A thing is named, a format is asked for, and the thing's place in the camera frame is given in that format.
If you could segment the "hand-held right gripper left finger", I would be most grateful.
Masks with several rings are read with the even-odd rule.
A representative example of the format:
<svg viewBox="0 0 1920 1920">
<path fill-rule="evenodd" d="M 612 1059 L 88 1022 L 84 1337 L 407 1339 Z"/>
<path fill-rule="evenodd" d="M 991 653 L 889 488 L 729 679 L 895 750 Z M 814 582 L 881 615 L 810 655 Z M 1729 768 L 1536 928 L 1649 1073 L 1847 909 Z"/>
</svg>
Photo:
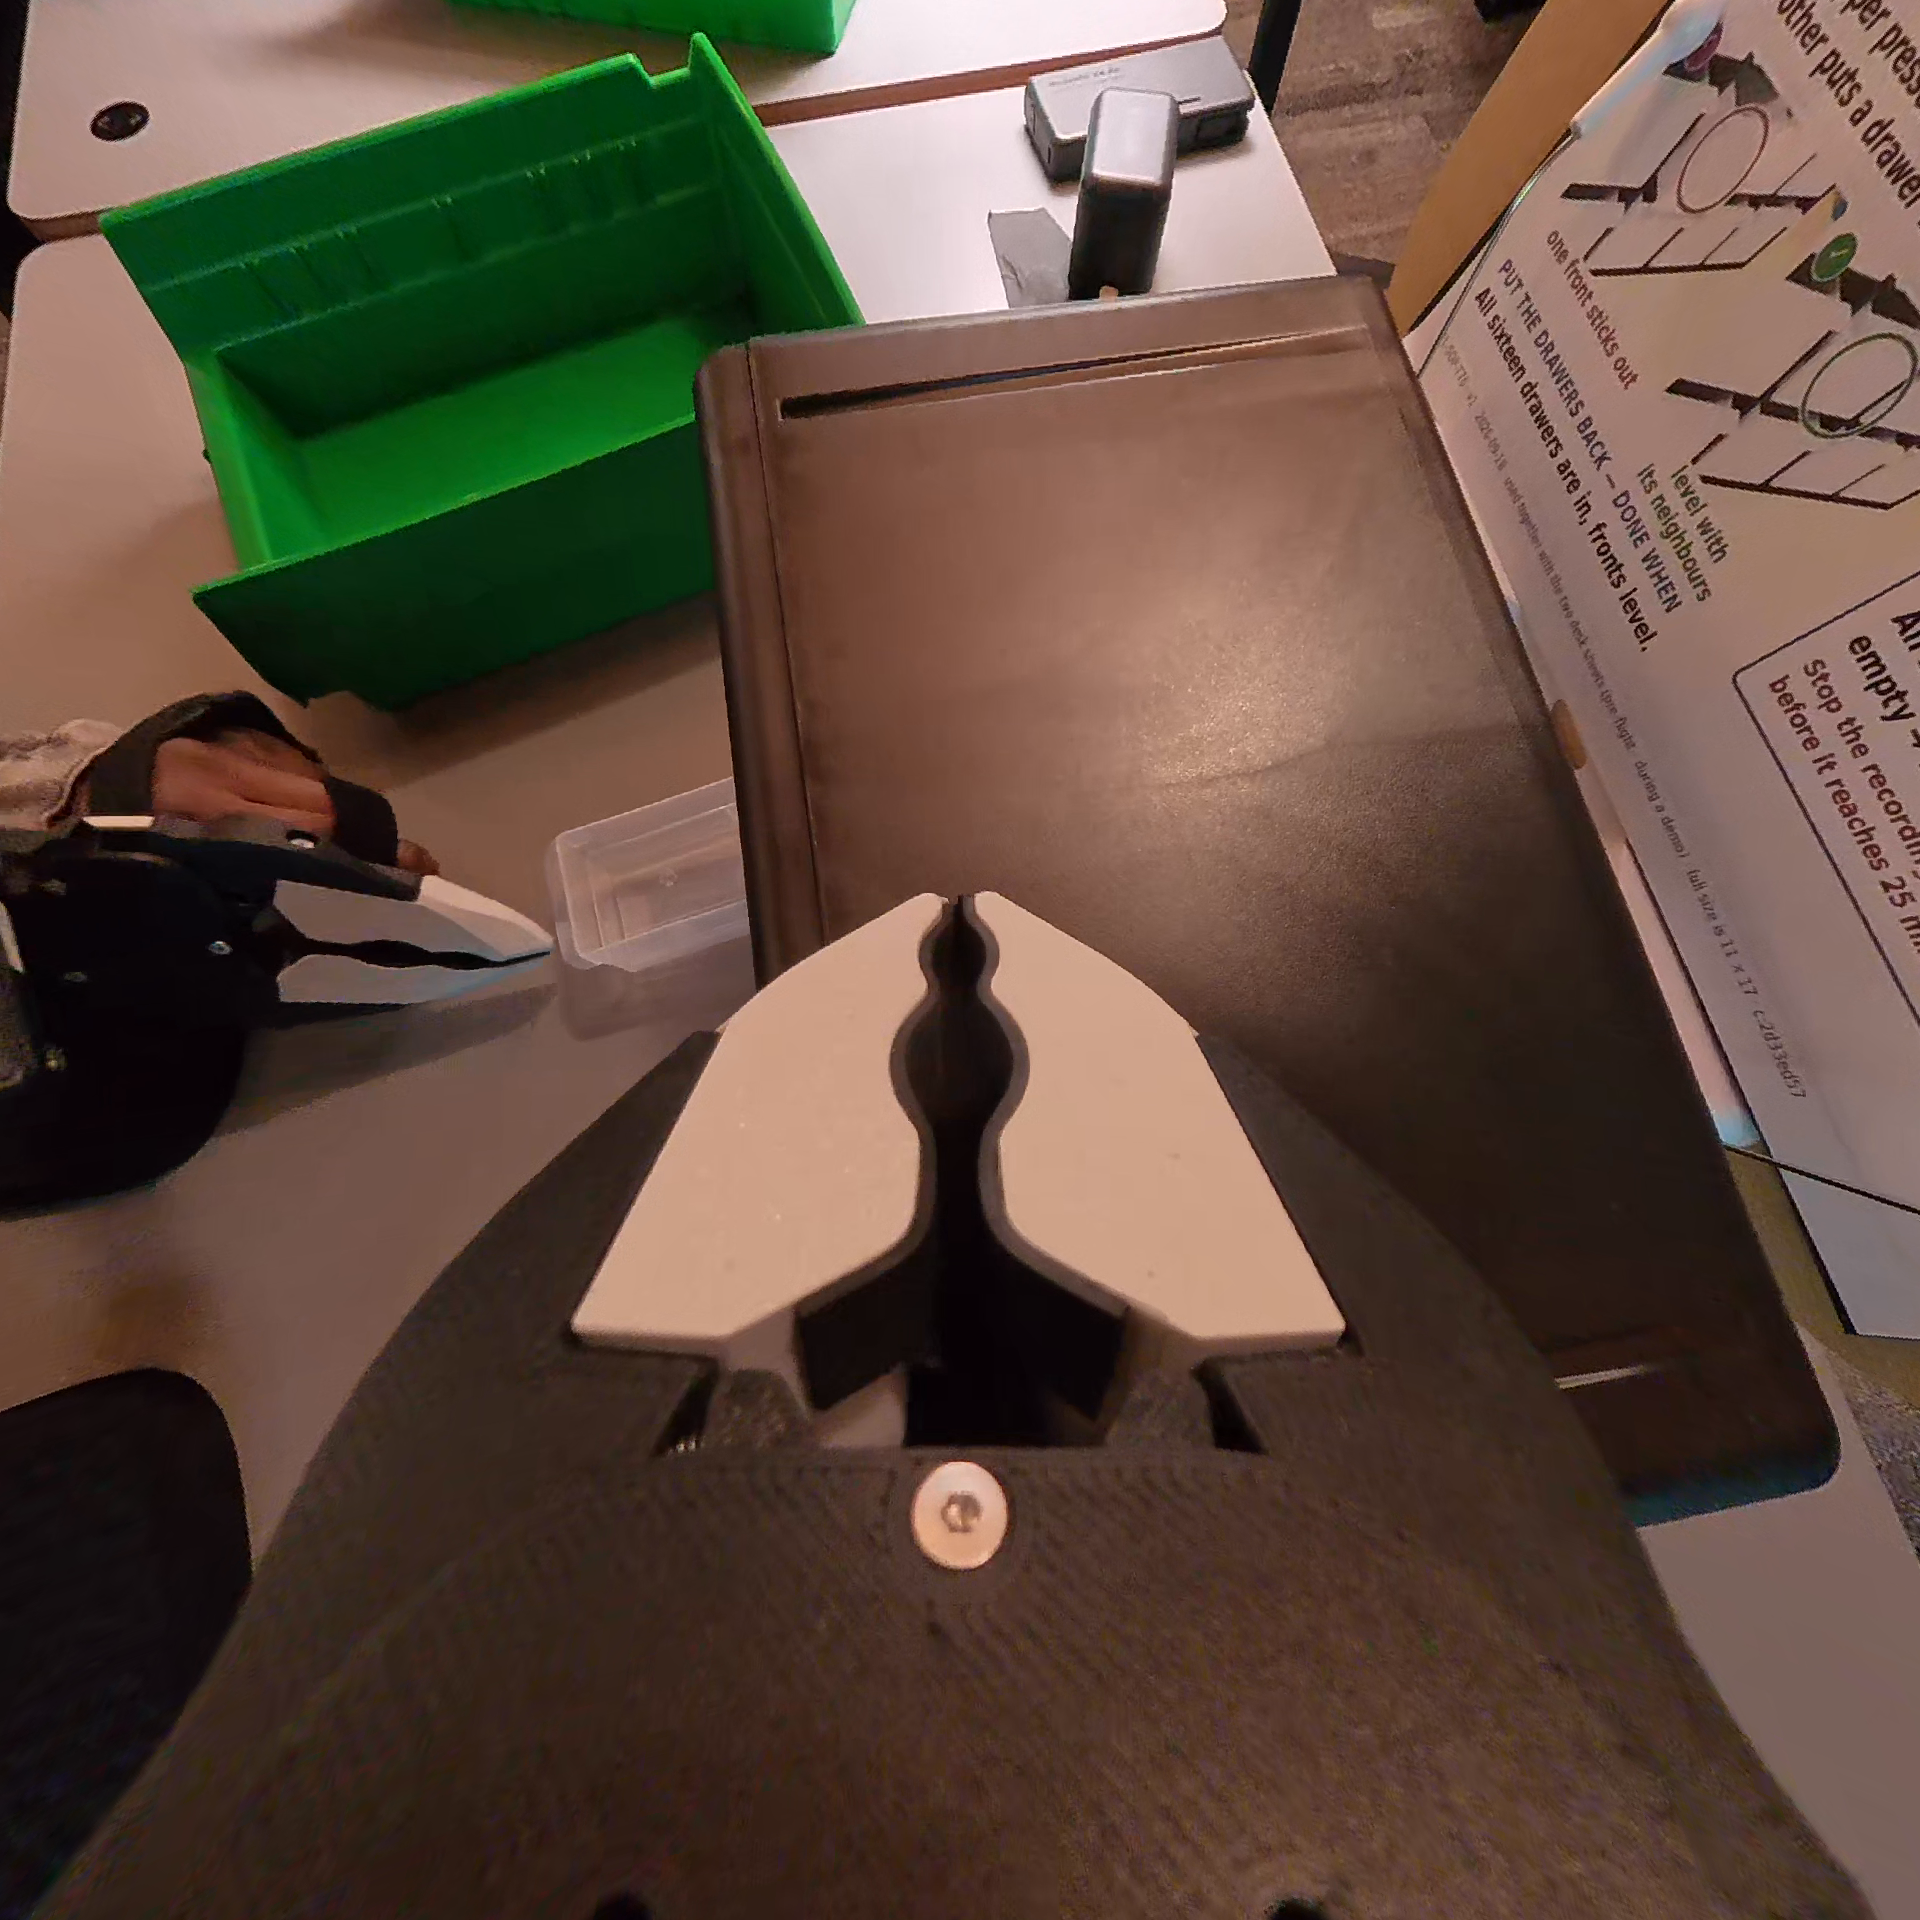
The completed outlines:
<svg viewBox="0 0 1920 1920">
<path fill-rule="evenodd" d="M 902 1056 L 947 917 L 912 895 L 728 1020 L 571 1317 L 584 1343 L 768 1374 L 907 1360 L 916 1310 L 883 1275 L 931 1185 Z"/>
</svg>

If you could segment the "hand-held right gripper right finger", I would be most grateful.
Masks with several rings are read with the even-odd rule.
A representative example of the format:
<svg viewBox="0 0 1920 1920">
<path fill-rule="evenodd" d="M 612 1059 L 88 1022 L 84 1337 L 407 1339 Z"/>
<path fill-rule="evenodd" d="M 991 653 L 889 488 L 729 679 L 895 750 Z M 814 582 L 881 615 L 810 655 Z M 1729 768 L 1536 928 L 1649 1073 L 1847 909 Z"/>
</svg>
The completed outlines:
<svg viewBox="0 0 1920 1920">
<path fill-rule="evenodd" d="M 1014 1052 L 982 1145 L 999 1245 L 1132 1353 L 1324 1353 L 1346 1319 L 1193 1027 L 1001 894 L 969 913 Z"/>
</svg>

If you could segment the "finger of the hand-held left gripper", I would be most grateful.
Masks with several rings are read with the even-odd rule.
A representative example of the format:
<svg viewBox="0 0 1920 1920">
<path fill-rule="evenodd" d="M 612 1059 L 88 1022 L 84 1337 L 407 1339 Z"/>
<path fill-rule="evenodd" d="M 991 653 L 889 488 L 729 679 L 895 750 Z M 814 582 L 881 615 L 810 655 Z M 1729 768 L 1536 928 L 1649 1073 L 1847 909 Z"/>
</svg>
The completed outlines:
<svg viewBox="0 0 1920 1920">
<path fill-rule="evenodd" d="M 395 944 L 479 963 L 527 963 L 554 948 L 540 924 L 444 877 L 420 877 L 409 897 L 289 879 L 284 917 L 308 942 L 350 948 Z"/>
<path fill-rule="evenodd" d="M 367 956 L 306 953 L 276 974 L 284 1009 L 372 1009 L 457 998 L 519 976 L 519 964 L 454 966 L 420 963 L 385 966 Z"/>
</svg>

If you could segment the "clear plastic drawer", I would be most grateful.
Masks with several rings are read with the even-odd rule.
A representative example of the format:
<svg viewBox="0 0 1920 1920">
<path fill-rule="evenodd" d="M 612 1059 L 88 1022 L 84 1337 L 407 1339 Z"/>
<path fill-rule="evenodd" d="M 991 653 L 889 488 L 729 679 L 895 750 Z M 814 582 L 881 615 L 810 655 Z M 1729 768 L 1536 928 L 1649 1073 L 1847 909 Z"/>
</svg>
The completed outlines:
<svg viewBox="0 0 1920 1920">
<path fill-rule="evenodd" d="M 575 969 L 640 976 L 745 940 L 735 779 L 560 831 L 547 883 Z"/>
</svg>

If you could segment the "green plastic bin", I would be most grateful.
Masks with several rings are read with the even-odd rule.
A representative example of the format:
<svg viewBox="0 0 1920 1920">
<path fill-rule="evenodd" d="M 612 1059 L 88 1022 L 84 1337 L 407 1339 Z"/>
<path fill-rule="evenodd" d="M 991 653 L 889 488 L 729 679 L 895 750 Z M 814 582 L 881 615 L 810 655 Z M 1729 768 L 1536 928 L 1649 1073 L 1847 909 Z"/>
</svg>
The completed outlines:
<svg viewBox="0 0 1920 1920">
<path fill-rule="evenodd" d="M 724 60 L 634 54 L 104 214 L 280 693 L 395 710 L 714 582 L 696 385 L 859 307 Z"/>
<path fill-rule="evenodd" d="M 702 33 L 755 51 L 830 57 L 848 32 L 856 1 L 463 1 L 524 16 L 654 33 Z"/>
</svg>

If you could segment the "black drawer cabinet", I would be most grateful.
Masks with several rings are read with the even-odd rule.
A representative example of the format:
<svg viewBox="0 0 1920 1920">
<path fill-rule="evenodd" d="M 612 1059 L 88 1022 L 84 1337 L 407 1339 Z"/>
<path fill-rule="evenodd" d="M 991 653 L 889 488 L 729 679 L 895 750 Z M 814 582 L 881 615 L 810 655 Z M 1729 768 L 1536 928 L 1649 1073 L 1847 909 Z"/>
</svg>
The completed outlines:
<svg viewBox="0 0 1920 1920">
<path fill-rule="evenodd" d="M 1407 1196 L 1636 1520 L 1836 1472 L 1372 283 L 756 337 L 696 405 L 760 985 L 1011 895 Z"/>
</svg>

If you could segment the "person's left hand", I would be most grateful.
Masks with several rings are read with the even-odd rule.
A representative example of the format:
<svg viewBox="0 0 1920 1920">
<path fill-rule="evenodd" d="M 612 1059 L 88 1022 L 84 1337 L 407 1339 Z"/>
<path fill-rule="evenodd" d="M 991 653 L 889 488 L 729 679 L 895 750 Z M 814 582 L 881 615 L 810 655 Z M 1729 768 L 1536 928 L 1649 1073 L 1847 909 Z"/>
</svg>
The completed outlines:
<svg viewBox="0 0 1920 1920">
<path fill-rule="evenodd" d="M 158 822 L 260 820 L 419 877 L 442 863 L 378 790 L 334 775 L 258 696 L 206 693 L 134 725 L 88 763 L 72 812 Z"/>
</svg>

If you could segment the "white instruction poster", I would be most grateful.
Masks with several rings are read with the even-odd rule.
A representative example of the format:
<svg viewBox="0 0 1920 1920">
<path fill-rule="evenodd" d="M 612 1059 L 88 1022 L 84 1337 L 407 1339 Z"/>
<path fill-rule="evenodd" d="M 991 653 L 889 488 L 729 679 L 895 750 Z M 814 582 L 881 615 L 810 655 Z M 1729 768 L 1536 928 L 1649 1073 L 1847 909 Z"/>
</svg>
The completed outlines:
<svg viewBox="0 0 1920 1920">
<path fill-rule="evenodd" d="M 1727 4 L 1407 337 L 1840 1319 L 1916 1339 L 1918 8 Z"/>
</svg>

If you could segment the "grey tape piece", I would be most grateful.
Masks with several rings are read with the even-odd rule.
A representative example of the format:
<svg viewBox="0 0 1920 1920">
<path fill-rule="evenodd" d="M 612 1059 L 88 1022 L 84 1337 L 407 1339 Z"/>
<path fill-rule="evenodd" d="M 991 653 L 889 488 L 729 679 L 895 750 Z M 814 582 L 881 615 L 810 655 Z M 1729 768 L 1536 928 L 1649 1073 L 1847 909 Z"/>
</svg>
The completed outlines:
<svg viewBox="0 0 1920 1920">
<path fill-rule="evenodd" d="M 987 232 L 1011 309 L 1120 296 L 1106 253 L 1082 246 L 1044 207 L 998 207 Z"/>
</svg>

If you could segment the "black rounded box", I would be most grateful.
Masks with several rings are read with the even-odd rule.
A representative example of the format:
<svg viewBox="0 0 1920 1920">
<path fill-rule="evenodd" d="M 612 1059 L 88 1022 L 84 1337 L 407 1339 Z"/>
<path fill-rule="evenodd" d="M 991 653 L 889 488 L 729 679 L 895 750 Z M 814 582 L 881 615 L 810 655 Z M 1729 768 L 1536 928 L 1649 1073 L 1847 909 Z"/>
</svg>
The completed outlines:
<svg viewBox="0 0 1920 1920">
<path fill-rule="evenodd" d="M 1158 88 L 1095 96 L 1078 187 L 1067 300 L 1153 291 L 1179 156 L 1179 102 Z"/>
</svg>

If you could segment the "dark grey rectangular device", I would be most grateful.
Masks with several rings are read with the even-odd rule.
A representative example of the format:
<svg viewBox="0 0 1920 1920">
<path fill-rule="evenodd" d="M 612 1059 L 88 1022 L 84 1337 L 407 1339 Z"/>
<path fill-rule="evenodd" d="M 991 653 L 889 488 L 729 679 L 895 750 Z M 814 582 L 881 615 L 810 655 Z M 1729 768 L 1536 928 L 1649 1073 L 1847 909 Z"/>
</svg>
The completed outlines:
<svg viewBox="0 0 1920 1920">
<path fill-rule="evenodd" d="M 1062 185 L 1082 175 L 1094 107 L 1106 88 L 1175 97 L 1179 159 L 1241 142 L 1257 107 L 1248 73 L 1222 37 L 1051 69 L 1025 86 L 1025 132 L 1048 180 Z"/>
</svg>

